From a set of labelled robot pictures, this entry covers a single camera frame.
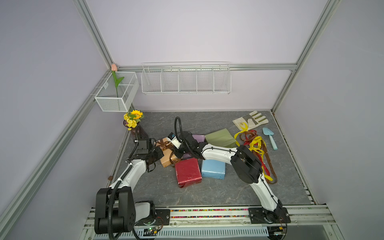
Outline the green gift box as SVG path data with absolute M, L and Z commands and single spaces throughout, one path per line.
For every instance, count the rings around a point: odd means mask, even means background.
M 224 147 L 224 148 L 236 148 L 236 140 L 235 138 L 230 134 L 228 129 L 222 129 L 210 134 L 205 135 L 206 141 L 214 146 L 217 147 Z

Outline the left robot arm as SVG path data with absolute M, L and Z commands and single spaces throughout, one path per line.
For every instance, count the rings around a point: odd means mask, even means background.
M 133 191 L 144 173 L 149 173 L 164 154 L 152 139 L 136 140 L 137 158 L 128 159 L 128 166 L 107 188 L 96 194 L 95 225 L 97 235 L 107 234 L 116 240 L 122 233 L 132 232 L 136 223 L 152 224 L 157 214 L 153 201 L 135 202 Z

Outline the red gift box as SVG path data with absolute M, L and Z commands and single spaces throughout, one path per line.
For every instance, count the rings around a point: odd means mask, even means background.
M 199 162 L 195 158 L 176 163 L 175 171 L 179 188 L 185 188 L 202 182 Z

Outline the small white mesh basket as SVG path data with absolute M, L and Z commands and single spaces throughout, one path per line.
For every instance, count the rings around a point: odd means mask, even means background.
M 104 79 L 95 100 L 103 112 L 126 113 L 131 108 L 139 86 L 135 72 L 112 71 Z

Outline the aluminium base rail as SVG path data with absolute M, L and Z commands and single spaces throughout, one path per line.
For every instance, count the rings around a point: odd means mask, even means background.
M 339 226 L 326 205 L 287 206 L 285 223 L 262 223 L 255 206 L 162 207 L 150 224 L 136 224 L 121 240 L 342 240 Z

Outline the purple gift box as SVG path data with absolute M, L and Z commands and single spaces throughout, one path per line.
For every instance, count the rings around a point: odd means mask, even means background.
M 193 134 L 193 138 L 198 142 L 198 143 L 205 143 L 206 142 L 206 138 L 204 135 L 195 135 Z M 190 159 L 190 158 L 193 158 L 192 155 L 190 154 L 184 154 L 183 157 L 182 157 L 182 160 L 186 160 L 186 159 Z

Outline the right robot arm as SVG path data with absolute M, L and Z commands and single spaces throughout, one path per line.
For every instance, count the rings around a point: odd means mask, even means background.
M 189 132 L 179 135 L 170 133 L 167 139 L 176 148 L 178 157 L 189 154 L 201 160 L 215 160 L 231 165 L 237 176 L 252 187 L 266 216 L 279 220 L 286 215 L 281 201 L 267 184 L 261 161 L 245 146 L 225 148 L 198 143 Z

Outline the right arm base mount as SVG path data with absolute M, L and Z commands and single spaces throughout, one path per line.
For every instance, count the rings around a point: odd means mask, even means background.
M 249 208 L 252 224 L 289 224 L 291 218 L 286 208 L 277 207 L 274 211 L 264 208 Z

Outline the light blue garden trowel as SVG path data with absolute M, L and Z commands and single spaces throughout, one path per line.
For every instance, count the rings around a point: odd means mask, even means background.
M 271 131 L 269 128 L 263 128 L 263 134 L 269 137 L 270 142 L 271 142 L 271 146 L 272 146 L 273 150 L 276 151 L 278 149 L 278 147 L 277 147 L 277 144 L 273 138 L 274 132 Z

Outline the yellow sunflower bouquet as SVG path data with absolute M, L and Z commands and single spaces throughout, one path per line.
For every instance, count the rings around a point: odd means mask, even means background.
M 145 117 L 144 113 L 139 110 L 132 110 L 124 114 L 123 125 L 129 130 L 135 129 L 139 122 Z

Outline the yellow ribbon of red box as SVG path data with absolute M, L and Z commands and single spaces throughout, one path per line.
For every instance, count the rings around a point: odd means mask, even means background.
M 235 140 L 238 138 L 238 136 L 242 133 L 245 133 L 249 130 L 248 124 L 245 122 L 240 123 L 240 131 L 234 135 Z

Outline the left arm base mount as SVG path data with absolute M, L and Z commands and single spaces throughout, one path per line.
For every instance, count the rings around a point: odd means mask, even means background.
M 149 217 L 139 220 L 136 226 L 168 226 L 171 219 L 169 209 L 156 209 Z

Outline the artificial pink tulip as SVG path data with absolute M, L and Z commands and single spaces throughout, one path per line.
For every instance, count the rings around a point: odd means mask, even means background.
M 112 75 L 113 75 L 113 78 L 114 78 L 114 83 L 115 83 L 115 89 L 116 89 L 116 94 L 117 94 L 117 98 L 119 97 L 119 91 L 118 91 L 118 88 L 119 88 L 119 85 L 120 83 L 123 81 L 123 79 L 125 77 L 119 77 L 117 76 L 116 72 L 118 71 L 118 67 L 116 64 L 111 64 L 111 71 L 112 71 Z

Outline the white gardening glove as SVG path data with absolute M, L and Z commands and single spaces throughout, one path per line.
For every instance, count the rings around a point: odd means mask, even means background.
M 249 130 L 253 130 L 261 125 L 265 125 L 269 122 L 266 116 L 261 112 L 253 111 L 243 117 L 233 120 L 235 126 L 240 130 L 240 123 L 245 122 L 248 124 Z

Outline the dark glass vase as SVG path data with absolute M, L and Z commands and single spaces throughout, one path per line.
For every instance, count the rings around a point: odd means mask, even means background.
M 124 120 L 123 125 L 131 132 L 133 141 L 149 137 L 139 120 Z

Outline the blue gift box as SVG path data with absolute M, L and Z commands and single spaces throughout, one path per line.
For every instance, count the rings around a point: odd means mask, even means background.
M 224 180 L 226 164 L 216 160 L 203 160 L 201 174 L 203 178 Z

